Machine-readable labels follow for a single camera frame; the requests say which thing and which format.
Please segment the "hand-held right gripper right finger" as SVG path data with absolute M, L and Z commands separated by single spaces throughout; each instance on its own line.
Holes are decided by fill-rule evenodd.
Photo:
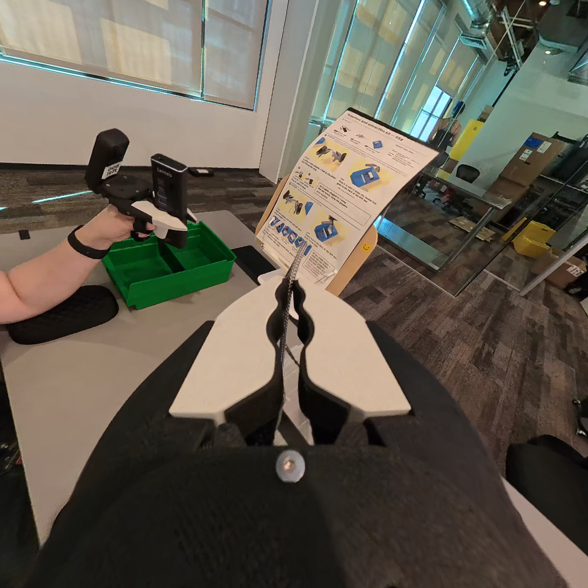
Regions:
M 364 318 L 304 277 L 294 283 L 300 375 L 312 391 L 361 418 L 407 415 L 411 406 Z

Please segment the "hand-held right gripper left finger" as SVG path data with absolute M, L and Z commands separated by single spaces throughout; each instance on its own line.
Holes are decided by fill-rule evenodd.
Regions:
M 178 394 L 173 417 L 228 422 L 228 411 L 262 390 L 283 398 L 279 344 L 284 335 L 288 283 L 271 277 L 228 306 L 214 321 Z

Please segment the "tall black USB hub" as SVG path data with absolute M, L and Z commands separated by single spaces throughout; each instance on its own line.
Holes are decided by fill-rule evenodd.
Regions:
M 160 212 L 164 228 L 167 228 L 165 243 L 177 249 L 187 244 L 187 176 L 185 164 L 156 153 L 151 157 L 153 204 Z

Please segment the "green plastic bin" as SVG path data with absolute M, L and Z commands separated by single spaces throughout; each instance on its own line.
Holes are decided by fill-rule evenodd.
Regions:
M 102 263 L 127 307 L 158 305 L 228 281 L 236 254 L 203 222 L 179 249 L 156 236 L 111 247 Z

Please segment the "person's left forearm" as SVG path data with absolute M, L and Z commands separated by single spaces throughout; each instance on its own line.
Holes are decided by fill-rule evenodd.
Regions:
M 99 259 L 75 251 L 68 241 L 1 272 L 1 325 L 38 316 L 72 296 Z

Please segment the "person's left hand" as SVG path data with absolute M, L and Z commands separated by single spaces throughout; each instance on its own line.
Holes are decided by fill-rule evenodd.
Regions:
M 130 238 L 135 218 L 122 214 L 108 205 L 87 224 L 76 231 L 78 241 L 99 251 L 108 250 L 114 243 Z

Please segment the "window with roller blind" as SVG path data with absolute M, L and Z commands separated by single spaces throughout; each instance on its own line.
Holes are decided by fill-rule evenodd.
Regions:
M 308 131 L 347 108 L 426 140 L 486 67 L 488 1 L 339 1 Z
M 270 1 L 1 1 L 1 59 L 254 110 Z

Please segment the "black textured wrist rest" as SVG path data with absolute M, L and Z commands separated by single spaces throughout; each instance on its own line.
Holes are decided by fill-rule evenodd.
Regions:
M 118 312 L 117 300 L 108 288 L 84 285 L 52 309 L 7 325 L 6 331 L 15 343 L 36 345 L 103 325 Z

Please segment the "printed instruction sheet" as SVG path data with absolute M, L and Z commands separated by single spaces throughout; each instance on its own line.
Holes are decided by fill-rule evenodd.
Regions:
M 370 228 L 439 154 L 399 129 L 348 108 L 306 148 L 261 230 L 287 270 L 325 288 Z

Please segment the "yellow plastic bins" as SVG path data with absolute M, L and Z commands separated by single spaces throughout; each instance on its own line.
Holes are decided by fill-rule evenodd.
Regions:
M 519 255 L 537 259 L 550 249 L 548 241 L 555 233 L 548 225 L 532 221 L 513 239 L 513 249 Z

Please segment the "low cardboard box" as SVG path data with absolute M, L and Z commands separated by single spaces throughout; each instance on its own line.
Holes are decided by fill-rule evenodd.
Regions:
M 553 272 L 545 278 L 545 281 L 560 290 L 565 290 L 580 279 L 587 272 L 587 263 L 583 259 L 570 256 Z

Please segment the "yellow cabinet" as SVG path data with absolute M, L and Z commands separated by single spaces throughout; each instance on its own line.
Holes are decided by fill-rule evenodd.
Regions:
M 470 120 L 467 122 L 466 126 L 463 128 L 462 133 L 452 147 L 450 151 L 450 158 L 456 161 L 460 161 L 461 158 L 464 157 L 465 153 L 474 142 L 476 136 L 483 128 L 484 122 L 478 120 Z

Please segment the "cardboard box blue label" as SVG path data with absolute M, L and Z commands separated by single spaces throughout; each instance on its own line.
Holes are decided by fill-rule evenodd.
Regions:
M 532 133 L 499 173 L 499 178 L 529 187 L 564 147 L 565 143 L 557 138 Z

